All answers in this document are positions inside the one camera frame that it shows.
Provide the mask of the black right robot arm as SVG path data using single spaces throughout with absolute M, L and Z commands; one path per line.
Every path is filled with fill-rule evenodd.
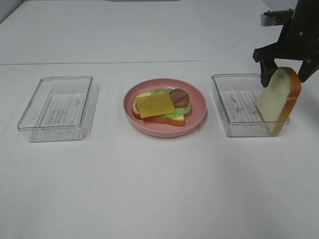
M 268 11 L 261 15 L 262 26 L 282 25 L 278 41 L 255 49 L 260 63 L 261 84 L 267 87 L 278 69 L 275 59 L 302 61 L 298 77 L 304 83 L 319 69 L 319 2 L 300 0 L 295 9 Z

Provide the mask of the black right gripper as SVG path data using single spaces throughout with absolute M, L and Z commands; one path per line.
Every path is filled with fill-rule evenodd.
M 298 26 L 292 22 L 284 24 L 277 42 L 253 52 L 253 59 L 260 63 L 261 84 L 267 87 L 271 77 L 277 71 L 275 59 L 304 60 L 298 77 L 304 83 L 319 69 L 319 26 Z

